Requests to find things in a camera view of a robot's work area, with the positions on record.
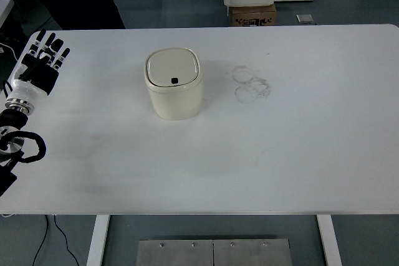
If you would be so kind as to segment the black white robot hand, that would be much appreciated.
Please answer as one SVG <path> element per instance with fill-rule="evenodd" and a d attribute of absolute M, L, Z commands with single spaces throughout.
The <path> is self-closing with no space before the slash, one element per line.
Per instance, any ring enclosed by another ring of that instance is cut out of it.
<path fill-rule="evenodd" d="M 40 98 L 48 96 L 54 88 L 59 76 L 58 70 L 69 55 L 70 49 L 66 48 L 51 67 L 50 64 L 53 63 L 64 41 L 61 39 L 54 40 L 55 33 L 51 33 L 39 51 L 38 58 L 36 58 L 45 34 L 45 29 L 39 31 L 28 50 L 28 54 L 25 54 L 14 68 L 9 78 L 11 91 L 7 96 L 8 102 L 14 99 L 23 102 L 37 102 Z"/>

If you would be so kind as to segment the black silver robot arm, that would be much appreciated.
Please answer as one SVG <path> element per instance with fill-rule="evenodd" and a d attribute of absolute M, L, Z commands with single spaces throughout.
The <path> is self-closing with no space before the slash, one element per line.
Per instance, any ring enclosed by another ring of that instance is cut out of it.
<path fill-rule="evenodd" d="M 17 180 L 12 173 L 17 163 L 33 163 L 46 154 L 43 138 L 23 127 L 38 100 L 51 93 L 70 49 L 67 47 L 60 54 L 64 41 L 53 32 L 43 42 L 45 34 L 44 29 L 38 33 L 9 80 L 3 81 L 6 102 L 1 112 L 1 161 L 5 164 L 1 166 L 1 194 Z"/>

